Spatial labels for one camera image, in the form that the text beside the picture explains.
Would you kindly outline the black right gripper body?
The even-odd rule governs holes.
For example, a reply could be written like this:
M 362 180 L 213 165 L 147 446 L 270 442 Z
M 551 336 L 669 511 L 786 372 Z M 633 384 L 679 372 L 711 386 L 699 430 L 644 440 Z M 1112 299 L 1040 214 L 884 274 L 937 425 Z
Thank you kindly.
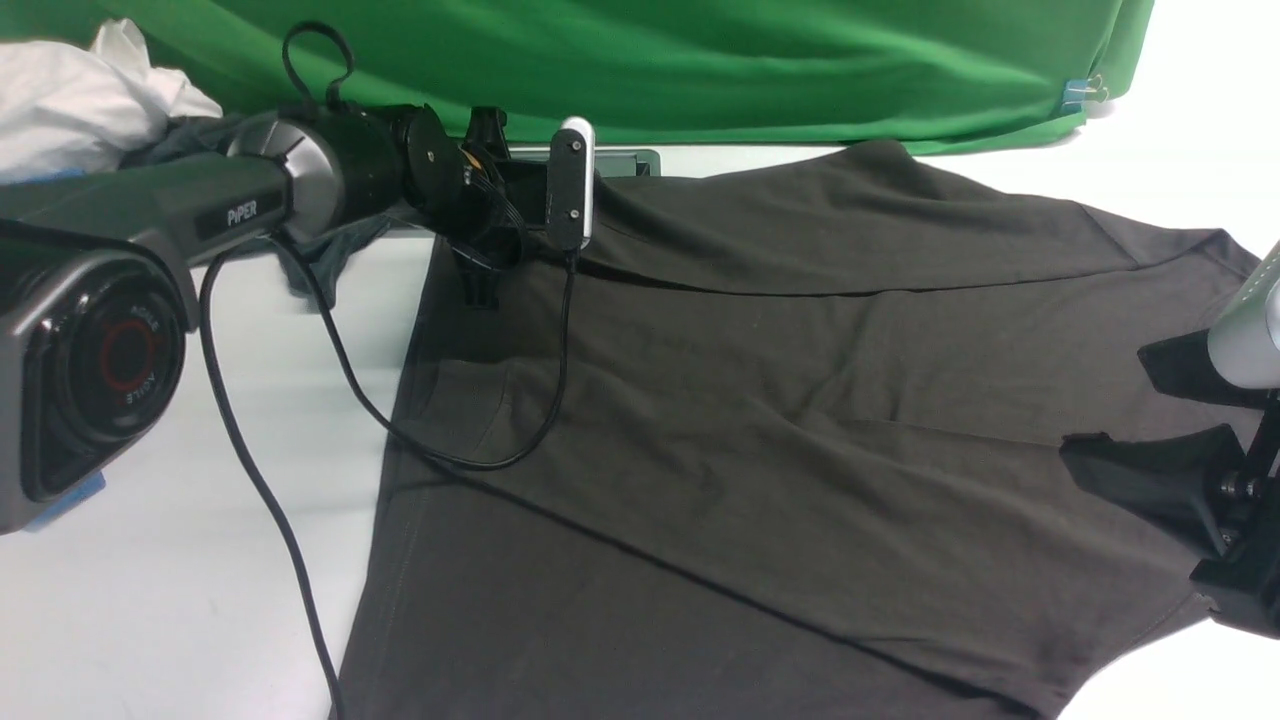
M 1279 638 L 1277 420 L 1277 396 L 1270 395 L 1242 462 L 1213 487 L 1226 550 L 1190 574 L 1211 602 L 1211 619 L 1270 639 Z

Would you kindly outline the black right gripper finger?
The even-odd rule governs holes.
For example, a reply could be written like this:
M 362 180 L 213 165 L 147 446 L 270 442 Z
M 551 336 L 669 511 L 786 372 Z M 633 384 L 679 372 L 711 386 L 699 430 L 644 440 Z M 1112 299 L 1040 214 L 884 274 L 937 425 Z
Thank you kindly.
M 1245 461 L 1231 427 L 1146 442 L 1069 436 L 1059 455 L 1080 489 L 1156 527 L 1197 557 L 1216 560 L 1230 550 L 1233 534 L 1222 521 L 1234 501 L 1222 483 Z
M 1152 387 L 1161 395 L 1219 406 L 1266 406 L 1270 389 L 1245 389 L 1229 383 L 1215 368 L 1208 329 L 1161 340 L 1138 350 Z

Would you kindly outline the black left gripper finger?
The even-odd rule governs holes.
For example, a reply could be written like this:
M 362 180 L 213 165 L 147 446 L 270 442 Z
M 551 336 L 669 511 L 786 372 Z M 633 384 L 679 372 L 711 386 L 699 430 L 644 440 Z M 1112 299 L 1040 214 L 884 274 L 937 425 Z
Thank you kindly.
M 456 250 L 454 265 L 460 274 L 463 305 L 470 309 L 499 309 L 500 264 L 483 252 Z

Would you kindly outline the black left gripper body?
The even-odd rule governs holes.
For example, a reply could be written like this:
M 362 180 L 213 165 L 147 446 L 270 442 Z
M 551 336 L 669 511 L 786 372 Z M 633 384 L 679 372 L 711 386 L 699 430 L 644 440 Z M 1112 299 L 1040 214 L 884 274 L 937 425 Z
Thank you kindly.
M 508 272 L 536 258 L 545 225 L 547 167 L 513 158 L 506 138 L 507 114 L 474 108 L 461 143 L 465 156 L 458 220 L 442 234 L 462 266 Z

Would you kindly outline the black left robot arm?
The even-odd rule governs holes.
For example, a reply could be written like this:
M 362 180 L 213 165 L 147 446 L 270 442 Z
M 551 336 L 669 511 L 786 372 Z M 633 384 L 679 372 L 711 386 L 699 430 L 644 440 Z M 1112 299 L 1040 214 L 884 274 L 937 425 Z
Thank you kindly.
M 1 529 L 23 530 L 147 433 L 200 311 L 191 269 L 407 202 L 463 237 L 506 217 L 506 114 L 461 141 L 428 106 L 287 109 L 227 150 L 3 187 Z

